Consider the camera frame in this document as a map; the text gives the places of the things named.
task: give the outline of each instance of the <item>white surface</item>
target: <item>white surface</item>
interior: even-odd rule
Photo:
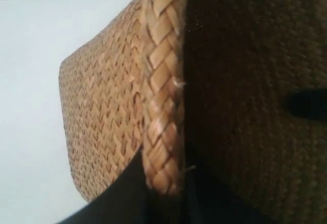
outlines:
[[[0,0],[0,223],[55,223],[83,207],[66,152],[61,61],[131,0]]]

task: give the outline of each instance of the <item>woven pattern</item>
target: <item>woven pattern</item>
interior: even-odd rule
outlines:
[[[283,109],[327,87],[326,0],[189,0],[185,143],[278,223],[327,223],[327,124]]]
[[[74,183],[88,201],[121,174],[141,144],[144,1],[131,2],[60,67],[69,163]]]
[[[179,195],[184,170],[183,6],[181,0],[148,0],[145,8],[143,82],[147,184]]]

